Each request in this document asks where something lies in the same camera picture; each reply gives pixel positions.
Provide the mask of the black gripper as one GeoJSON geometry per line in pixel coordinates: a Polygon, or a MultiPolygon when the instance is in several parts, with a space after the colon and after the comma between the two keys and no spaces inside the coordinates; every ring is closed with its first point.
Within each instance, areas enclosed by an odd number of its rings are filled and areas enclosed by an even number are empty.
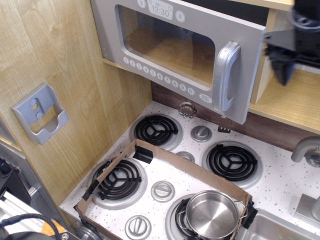
{"type": "Polygon", "coordinates": [[[288,15],[292,29],[267,32],[265,55],[279,83],[286,86],[295,64],[320,65],[320,2],[296,0],[288,15]]]}

